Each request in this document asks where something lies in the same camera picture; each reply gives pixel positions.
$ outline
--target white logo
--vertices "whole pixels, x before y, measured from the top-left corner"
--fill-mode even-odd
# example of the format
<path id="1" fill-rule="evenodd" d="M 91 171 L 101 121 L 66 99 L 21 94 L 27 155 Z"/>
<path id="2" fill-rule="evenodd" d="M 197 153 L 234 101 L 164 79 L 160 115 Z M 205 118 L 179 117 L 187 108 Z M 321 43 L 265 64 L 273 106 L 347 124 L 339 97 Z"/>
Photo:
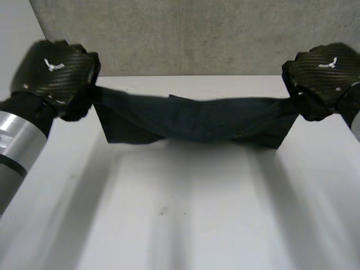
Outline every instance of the white logo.
<path id="1" fill-rule="evenodd" d="M 49 68 L 49 71 L 54 71 L 56 69 L 62 69 L 65 65 L 64 64 L 59 64 L 59 65 L 51 65 L 49 64 L 49 60 L 47 60 L 46 58 L 44 58 L 45 64 L 47 65 L 47 67 Z"/>
<path id="2" fill-rule="evenodd" d="M 330 64 L 328 64 L 328 65 L 319 65 L 319 68 L 332 68 L 332 69 L 334 69 L 334 68 L 335 68 L 335 64 L 336 64 L 337 61 L 338 61 L 338 58 L 335 57 L 335 58 L 334 58 L 334 61 L 333 61 L 332 63 L 330 63 Z"/>

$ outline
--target concrete wall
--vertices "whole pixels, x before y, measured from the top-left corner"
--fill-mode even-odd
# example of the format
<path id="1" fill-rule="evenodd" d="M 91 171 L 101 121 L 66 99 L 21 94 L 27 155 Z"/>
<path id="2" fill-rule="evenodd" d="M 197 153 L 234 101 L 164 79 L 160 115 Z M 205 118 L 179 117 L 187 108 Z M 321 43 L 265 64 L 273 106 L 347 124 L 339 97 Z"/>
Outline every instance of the concrete wall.
<path id="1" fill-rule="evenodd" d="M 0 1 L 0 100 L 9 95 L 14 72 L 24 53 L 44 35 L 30 3 L 26 0 Z"/>
<path id="2" fill-rule="evenodd" d="M 100 53 L 102 75 L 278 75 L 299 51 L 360 51 L 359 0 L 30 0 L 44 34 Z"/>

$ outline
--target white surface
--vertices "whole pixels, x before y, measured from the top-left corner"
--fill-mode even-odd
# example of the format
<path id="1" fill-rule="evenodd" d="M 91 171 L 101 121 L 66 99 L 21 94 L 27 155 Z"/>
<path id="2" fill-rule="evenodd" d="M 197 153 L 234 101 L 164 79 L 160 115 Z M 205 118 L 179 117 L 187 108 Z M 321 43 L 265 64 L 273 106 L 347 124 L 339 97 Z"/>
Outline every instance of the white surface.
<path id="1" fill-rule="evenodd" d="M 9 95 L 14 72 L 29 46 L 44 39 L 27 0 L 0 1 L 0 100 Z"/>
<path id="2" fill-rule="evenodd" d="M 277 76 L 100 78 L 132 93 L 287 96 Z M 107 145 L 57 120 L 0 225 L 1 270 L 359 269 L 360 146 L 299 117 L 278 151 Z"/>

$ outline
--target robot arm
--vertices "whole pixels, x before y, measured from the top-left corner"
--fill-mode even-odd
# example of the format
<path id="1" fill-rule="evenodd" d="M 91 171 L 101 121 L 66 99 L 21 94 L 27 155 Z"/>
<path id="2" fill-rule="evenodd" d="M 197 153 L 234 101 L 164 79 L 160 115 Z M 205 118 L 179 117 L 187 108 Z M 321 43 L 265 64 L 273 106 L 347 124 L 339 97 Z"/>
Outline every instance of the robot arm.
<path id="1" fill-rule="evenodd" d="M 100 62 L 66 42 L 36 43 L 0 103 L 0 216 L 44 148 L 56 117 L 77 121 L 92 104 Z"/>
<path id="2" fill-rule="evenodd" d="M 360 140 L 360 54 L 342 43 L 299 52 L 282 66 L 298 112 L 309 121 L 339 113 Z"/>

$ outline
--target wrinkled cloth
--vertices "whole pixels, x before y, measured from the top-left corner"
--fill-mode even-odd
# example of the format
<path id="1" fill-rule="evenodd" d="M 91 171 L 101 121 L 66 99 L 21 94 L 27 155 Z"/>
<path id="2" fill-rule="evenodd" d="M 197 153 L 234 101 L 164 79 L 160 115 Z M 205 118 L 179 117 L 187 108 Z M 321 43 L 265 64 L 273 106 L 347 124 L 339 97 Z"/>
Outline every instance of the wrinkled cloth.
<path id="1" fill-rule="evenodd" d="M 165 138 L 212 143 L 254 142 L 277 149 L 298 117 L 289 98 L 197 101 L 141 96 L 96 87 L 94 106 L 109 143 Z"/>

